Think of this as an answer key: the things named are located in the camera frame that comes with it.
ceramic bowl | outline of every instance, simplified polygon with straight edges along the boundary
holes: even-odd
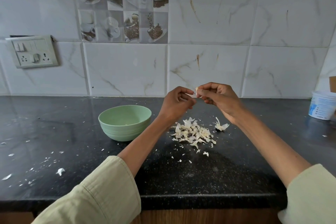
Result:
[[[151,121],[152,112],[140,105],[122,105],[103,111],[99,123],[111,139],[125,142],[140,135]]]

power socket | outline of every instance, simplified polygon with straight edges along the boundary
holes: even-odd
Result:
[[[6,41],[17,68],[58,66],[50,35],[12,37]]]

cardboard box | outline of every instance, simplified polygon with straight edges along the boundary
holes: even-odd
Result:
[[[329,77],[330,91],[336,93],[336,76]]]

black granite countertop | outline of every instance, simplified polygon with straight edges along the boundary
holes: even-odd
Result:
[[[0,211],[41,211],[71,191],[107,156],[118,154],[127,143],[103,133],[98,122],[102,111],[138,104],[152,110],[153,120],[162,101],[0,97],[0,143],[4,143],[0,179],[12,174],[0,180]],[[307,115],[309,100],[242,101],[309,162],[321,163],[336,175],[335,127]],[[197,118],[213,131],[210,125],[216,116],[221,123],[228,122],[216,107],[198,101],[183,119]],[[248,138],[233,125],[225,133],[213,134],[217,144],[200,147],[209,157],[197,154],[187,143],[181,148],[170,133],[162,135],[135,178],[142,209],[286,207],[285,187]],[[62,176],[56,174],[59,168],[65,169]]]

tile backsplash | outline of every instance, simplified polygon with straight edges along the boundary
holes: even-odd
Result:
[[[336,0],[0,3],[0,95],[162,97],[215,81],[309,98],[336,75]],[[61,65],[17,69],[10,35],[52,35]]]

